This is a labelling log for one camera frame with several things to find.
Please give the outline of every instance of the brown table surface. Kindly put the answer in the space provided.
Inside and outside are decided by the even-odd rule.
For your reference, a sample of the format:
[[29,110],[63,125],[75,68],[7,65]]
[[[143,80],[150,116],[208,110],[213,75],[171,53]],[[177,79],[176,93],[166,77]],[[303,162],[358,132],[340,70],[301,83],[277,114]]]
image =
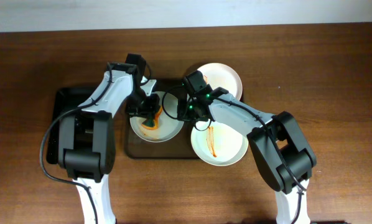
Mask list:
[[[208,62],[234,68],[244,100],[298,120],[317,156],[312,220],[372,223],[372,23],[0,34],[0,223],[83,223],[74,186],[46,178],[38,153],[58,88],[101,81],[107,61],[142,54],[155,77]],[[117,156],[109,189],[120,223],[275,219],[251,151],[228,167]],[[65,177],[58,166],[50,172]]]

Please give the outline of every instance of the white plate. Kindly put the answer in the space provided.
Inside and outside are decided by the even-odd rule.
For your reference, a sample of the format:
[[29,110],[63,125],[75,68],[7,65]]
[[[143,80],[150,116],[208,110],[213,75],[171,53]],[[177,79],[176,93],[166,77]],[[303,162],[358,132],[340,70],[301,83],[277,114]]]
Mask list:
[[[208,126],[206,122],[197,122],[198,129],[205,129]],[[248,140],[233,128],[218,122],[212,122],[213,128],[213,148],[216,157],[210,152],[208,130],[192,130],[190,140],[195,153],[203,161],[214,166],[228,166],[239,161],[247,152]]]
[[237,72],[222,63],[208,63],[198,68],[203,73],[205,81],[212,89],[222,87],[229,91],[237,100],[241,99],[243,85]]
[[[162,99],[162,96],[164,95],[164,92],[157,91],[154,93],[157,93],[159,95],[160,97],[159,104],[161,105],[161,99]],[[171,95],[170,93],[168,93],[165,96],[164,107],[165,107],[165,110],[168,112],[168,114],[176,117],[178,99],[174,95]],[[161,112],[159,116],[159,127],[155,130],[148,130],[142,127],[142,122],[146,120],[145,118],[133,117],[133,118],[130,118],[129,120],[131,122],[131,127],[134,130],[134,132],[141,139],[144,139],[149,142],[168,141],[172,139],[176,134],[178,134],[179,131],[182,129],[182,126],[184,125],[183,121],[178,121],[178,120],[168,117],[164,113],[164,111]]]

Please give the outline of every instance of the robotic hand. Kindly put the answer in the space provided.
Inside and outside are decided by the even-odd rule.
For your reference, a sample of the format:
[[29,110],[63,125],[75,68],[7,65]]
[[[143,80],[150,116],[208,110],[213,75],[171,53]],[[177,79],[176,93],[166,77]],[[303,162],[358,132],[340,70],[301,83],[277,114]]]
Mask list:
[[[128,115],[146,119],[154,119],[160,111],[160,99],[152,94],[156,81],[143,77],[145,66],[146,61],[133,54],[128,55],[125,63],[109,64],[91,97],[77,109],[62,114],[49,127],[47,133],[60,121],[58,163],[73,182],[46,172],[42,154],[47,134],[42,141],[40,163],[45,175],[76,185],[85,223],[116,223],[108,175],[116,152],[113,116],[119,107],[126,101]],[[316,157],[291,114],[263,113],[236,100],[223,88],[212,90],[199,71],[187,75],[182,83],[190,98],[179,99],[176,119],[220,122],[246,136],[259,173],[276,191],[277,222],[309,223],[306,194],[302,192],[306,191]],[[281,151],[276,139],[287,140]]]

